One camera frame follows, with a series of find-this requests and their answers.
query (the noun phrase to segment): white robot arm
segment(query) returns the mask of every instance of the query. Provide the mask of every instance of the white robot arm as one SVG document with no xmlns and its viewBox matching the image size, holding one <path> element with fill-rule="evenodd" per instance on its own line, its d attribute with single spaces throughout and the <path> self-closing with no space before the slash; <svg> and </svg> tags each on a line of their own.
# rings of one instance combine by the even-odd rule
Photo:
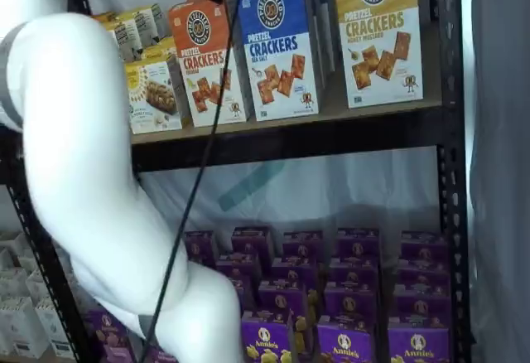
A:
<svg viewBox="0 0 530 363">
<path fill-rule="evenodd" d="M 65 0 L 0 0 L 0 10 L 0 120 L 23 121 L 36 213 L 81 285 L 143 336 L 175 236 L 133 177 L 117 48 L 96 21 L 62 13 Z M 188 263 L 183 246 L 156 337 L 181 363 L 242 361 L 232 284 Z"/>
</svg>

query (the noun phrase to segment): black cable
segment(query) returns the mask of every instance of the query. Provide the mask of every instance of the black cable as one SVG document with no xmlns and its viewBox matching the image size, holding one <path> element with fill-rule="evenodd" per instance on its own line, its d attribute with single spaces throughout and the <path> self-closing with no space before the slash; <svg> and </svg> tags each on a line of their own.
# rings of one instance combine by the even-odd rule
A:
<svg viewBox="0 0 530 363">
<path fill-rule="evenodd" d="M 160 290 L 160 297 L 158 298 L 157 307 L 155 309 L 155 312 L 152 315 L 151 326 L 149 327 L 149 331 L 146 334 L 146 343 L 145 343 L 145 346 L 143 347 L 142 354 L 140 355 L 139 363 L 143 363 L 146 360 L 147 352 L 149 351 L 149 348 L 151 347 L 151 341 L 155 333 L 155 327 L 157 326 L 158 317 L 160 316 L 162 303 L 164 302 L 164 297 L 166 296 L 167 285 L 171 277 L 171 272 L 173 271 L 173 264 L 175 263 L 176 252 L 179 249 L 179 244 L 181 243 L 182 234 L 184 233 L 184 228 L 186 226 L 186 222 L 188 221 L 188 216 L 190 214 L 191 207 L 193 206 L 193 202 L 195 201 L 195 195 L 197 194 L 197 189 L 199 189 L 200 180 L 202 179 L 202 176 L 205 172 L 206 165 L 208 163 L 208 160 L 210 159 L 212 146 L 214 145 L 215 132 L 217 131 L 217 124 L 219 122 L 219 115 L 221 113 L 221 105 L 223 104 L 224 81 L 226 80 L 226 72 L 229 67 L 230 51 L 232 48 L 232 40 L 234 38 L 234 27 L 235 27 L 236 19 L 238 18 L 240 2 L 241 0 L 236 0 L 234 16 L 232 17 L 232 21 L 229 24 L 230 26 L 229 40 L 226 46 L 226 59 L 224 60 L 223 79 L 221 80 L 221 87 L 220 87 L 220 92 L 219 92 L 219 104 L 217 105 L 217 109 L 215 110 L 214 125 L 212 125 L 212 130 L 208 138 L 208 143 L 206 145 L 205 152 L 203 153 L 202 159 L 200 161 L 200 169 L 199 169 L 199 172 L 197 173 L 195 184 L 193 185 L 193 188 L 191 189 L 190 197 L 184 209 L 184 214 L 182 216 L 181 225 L 179 226 L 179 229 L 176 232 L 175 243 L 173 244 L 173 248 L 171 250 L 169 262 L 167 263 L 166 274 L 164 275 L 164 281 L 162 283 L 162 287 Z"/>
</svg>

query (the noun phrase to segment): white box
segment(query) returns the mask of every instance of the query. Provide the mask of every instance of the white box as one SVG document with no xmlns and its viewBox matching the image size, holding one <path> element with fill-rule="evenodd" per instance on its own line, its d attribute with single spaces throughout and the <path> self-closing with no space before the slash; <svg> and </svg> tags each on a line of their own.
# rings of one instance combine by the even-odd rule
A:
<svg viewBox="0 0 530 363">
<path fill-rule="evenodd" d="M 43 298 L 50 296 L 48 287 L 46 286 L 46 283 L 44 283 L 42 273 L 39 269 L 30 274 L 26 280 L 26 286 L 31 295 L 31 300 L 33 300 L 34 303 L 38 303 Z"/>
<path fill-rule="evenodd" d="M 0 249 L 0 269 L 14 268 L 13 260 L 9 251 L 6 249 Z"/>
<path fill-rule="evenodd" d="M 0 317 L 18 355 L 39 359 L 48 347 L 48 337 L 29 297 L 0 303 Z"/>
<path fill-rule="evenodd" d="M 27 273 L 23 268 L 0 270 L 0 295 L 30 297 L 26 286 Z"/>
<path fill-rule="evenodd" d="M 65 329 L 60 322 L 51 298 L 43 298 L 37 304 L 35 310 L 55 354 L 59 357 L 74 359 L 74 352 L 70 347 Z"/>
<path fill-rule="evenodd" d="M 174 56 L 155 57 L 125 65 L 132 133 L 182 129 L 190 109 Z"/>
<path fill-rule="evenodd" d="M 118 46 L 119 55 L 124 62 L 133 62 L 140 57 L 140 54 L 133 48 L 133 42 L 129 39 L 127 29 L 122 22 L 104 22 L 102 25 Z"/>
<path fill-rule="evenodd" d="M 7 249 L 12 258 L 23 255 L 28 248 L 26 236 L 22 232 L 0 232 L 0 247 Z"/>
</svg>

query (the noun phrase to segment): black metal shelf frame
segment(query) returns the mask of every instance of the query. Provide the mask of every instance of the black metal shelf frame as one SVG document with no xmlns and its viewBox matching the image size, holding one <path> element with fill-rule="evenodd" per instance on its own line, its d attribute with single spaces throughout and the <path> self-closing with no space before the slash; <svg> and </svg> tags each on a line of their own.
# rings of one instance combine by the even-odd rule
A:
<svg viewBox="0 0 530 363">
<path fill-rule="evenodd" d="M 87 0 L 78 12 L 89 12 Z M 216 137 L 210 165 L 313 157 L 351 152 L 436 146 L 441 229 L 450 246 L 453 361 L 471 362 L 468 230 L 465 184 L 464 90 L 460 0 L 437 0 L 439 17 L 442 106 L 380 116 L 302 123 Z M 20 138 L 3 135 L 0 179 L 7 185 L 22 227 L 41 268 L 77 361 L 95 361 L 80 315 L 51 238 L 42 229 L 27 191 Z M 189 138 L 132 148 L 136 171 L 197 167 L 205 138 Z"/>
</svg>

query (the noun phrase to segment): shelf board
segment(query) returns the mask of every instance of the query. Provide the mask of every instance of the shelf board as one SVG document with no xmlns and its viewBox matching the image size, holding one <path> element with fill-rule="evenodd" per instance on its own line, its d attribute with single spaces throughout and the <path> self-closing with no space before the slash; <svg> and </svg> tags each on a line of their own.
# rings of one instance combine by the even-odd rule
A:
<svg viewBox="0 0 530 363">
<path fill-rule="evenodd" d="M 431 146 L 441 142 L 439 42 L 434 27 L 422 33 L 425 98 L 348 109 L 344 72 L 328 80 L 320 114 L 222 124 L 210 166 Z M 141 172 L 198 167 L 211 127 L 132 136 L 132 157 Z"/>
</svg>

